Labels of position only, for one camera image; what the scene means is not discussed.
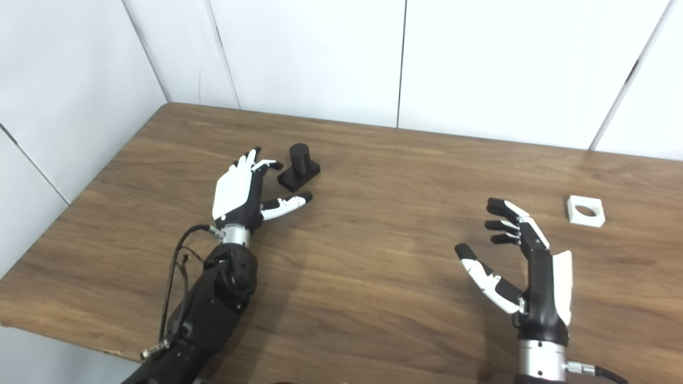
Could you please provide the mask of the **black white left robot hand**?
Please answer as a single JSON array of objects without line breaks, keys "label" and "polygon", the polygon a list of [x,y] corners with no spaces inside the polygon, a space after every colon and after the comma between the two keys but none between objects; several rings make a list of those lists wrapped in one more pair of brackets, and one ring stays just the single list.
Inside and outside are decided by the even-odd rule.
[{"label": "black white left robot hand", "polygon": [[313,194],[293,195],[274,200],[263,200],[265,174],[270,169],[280,170],[283,164],[273,159],[258,160],[260,147],[250,150],[232,163],[217,180],[212,205],[216,228],[224,233],[240,229],[254,233],[264,221],[296,211],[314,199]]}]

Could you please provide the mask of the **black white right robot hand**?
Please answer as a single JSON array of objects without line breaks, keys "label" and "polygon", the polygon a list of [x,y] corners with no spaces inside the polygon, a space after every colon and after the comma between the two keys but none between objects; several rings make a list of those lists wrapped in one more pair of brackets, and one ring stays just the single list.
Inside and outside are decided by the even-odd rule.
[{"label": "black white right robot hand", "polygon": [[486,229],[497,232],[491,243],[518,246],[527,260],[527,287],[515,287],[481,262],[468,244],[459,243],[455,251],[464,270],[493,304],[512,315],[520,340],[567,347],[573,293],[571,253],[553,255],[536,221],[510,201],[491,197],[486,211],[498,217],[485,222]]}]

